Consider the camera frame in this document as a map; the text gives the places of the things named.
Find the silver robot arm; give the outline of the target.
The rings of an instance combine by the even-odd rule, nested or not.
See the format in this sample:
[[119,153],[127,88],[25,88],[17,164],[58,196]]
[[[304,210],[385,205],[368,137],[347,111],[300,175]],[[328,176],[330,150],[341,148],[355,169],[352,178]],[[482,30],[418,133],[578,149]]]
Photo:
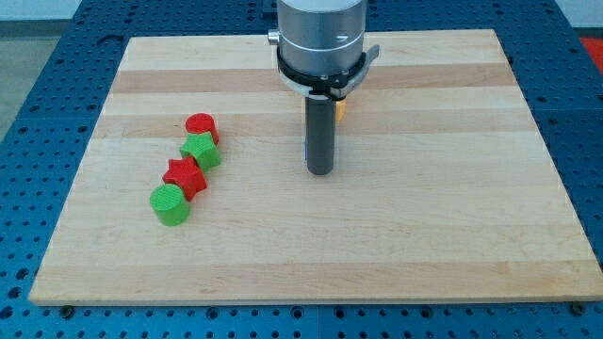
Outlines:
[[278,55],[310,76],[342,73],[363,53],[365,0],[278,0]]

